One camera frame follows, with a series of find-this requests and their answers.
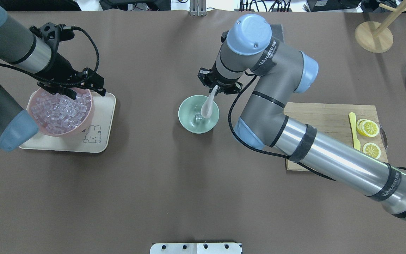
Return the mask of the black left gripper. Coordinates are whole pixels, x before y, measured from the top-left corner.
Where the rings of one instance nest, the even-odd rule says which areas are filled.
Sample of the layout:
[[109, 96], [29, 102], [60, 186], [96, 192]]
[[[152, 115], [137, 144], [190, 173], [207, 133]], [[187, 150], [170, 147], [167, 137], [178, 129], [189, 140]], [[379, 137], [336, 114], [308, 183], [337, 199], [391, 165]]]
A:
[[37, 85], [52, 95], [57, 93], [76, 99], [77, 88], [89, 89], [101, 96], [106, 95], [104, 78], [90, 68], [84, 68], [78, 72], [74, 70], [63, 56], [57, 54], [54, 61], [47, 66], [47, 70], [37, 73], [39, 77], [47, 81], [38, 81]]

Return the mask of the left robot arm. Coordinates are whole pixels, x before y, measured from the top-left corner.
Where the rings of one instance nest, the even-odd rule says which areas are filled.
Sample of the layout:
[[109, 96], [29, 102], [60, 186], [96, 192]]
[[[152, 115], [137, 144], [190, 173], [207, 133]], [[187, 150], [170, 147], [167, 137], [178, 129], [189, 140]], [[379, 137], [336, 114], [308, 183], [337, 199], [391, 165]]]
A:
[[[76, 71], [59, 52], [59, 44], [82, 32], [96, 53], [94, 68]], [[106, 95], [104, 79], [97, 74], [99, 51], [81, 27], [46, 23], [25, 27], [0, 6], [0, 67], [25, 74], [52, 95], [75, 99], [78, 89]], [[10, 152], [39, 132], [38, 125], [0, 83], [0, 150]]]

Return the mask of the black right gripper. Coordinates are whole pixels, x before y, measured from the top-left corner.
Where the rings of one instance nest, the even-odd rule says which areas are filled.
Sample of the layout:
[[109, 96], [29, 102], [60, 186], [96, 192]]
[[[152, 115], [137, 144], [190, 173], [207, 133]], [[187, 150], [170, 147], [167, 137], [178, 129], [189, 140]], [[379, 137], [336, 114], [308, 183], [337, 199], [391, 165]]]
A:
[[211, 69], [200, 68], [198, 79], [204, 86], [210, 88], [209, 93], [211, 93], [217, 85], [216, 95], [218, 93], [224, 93], [226, 95], [240, 93], [243, 88], [243, 84], [238, 82], [238, 78], [228, 79], [220, 74], [216, 67], [212, 67]]

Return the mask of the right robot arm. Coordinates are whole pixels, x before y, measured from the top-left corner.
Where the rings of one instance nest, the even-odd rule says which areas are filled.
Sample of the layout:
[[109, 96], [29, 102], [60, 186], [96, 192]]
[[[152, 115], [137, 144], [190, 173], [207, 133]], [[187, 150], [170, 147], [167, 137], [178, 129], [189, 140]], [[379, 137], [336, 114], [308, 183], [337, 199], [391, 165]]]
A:
[[308, 90], [319, 66], [275, 35], [262, 16], [241, 16], [222, 34], [213, 67], [199, 71], [198, 78], [211, 94], [241, 94], [238, 79], [247, 69], [259, 77], [232, 127], [236, 139], [257, 152], [266, 146], [276, 148], [289, 161], [345, 183], [406, 221], [406, 168], [379, 161], [284, 114], [292, 93]]

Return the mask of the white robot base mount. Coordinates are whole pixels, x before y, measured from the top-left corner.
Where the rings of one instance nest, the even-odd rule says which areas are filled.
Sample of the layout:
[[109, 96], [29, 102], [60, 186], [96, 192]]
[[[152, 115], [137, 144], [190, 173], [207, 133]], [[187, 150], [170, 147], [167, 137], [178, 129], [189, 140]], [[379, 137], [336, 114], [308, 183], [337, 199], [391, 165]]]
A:
[[242, 254], [242, 244], [235, 242], [156, 243], [150, 254]]

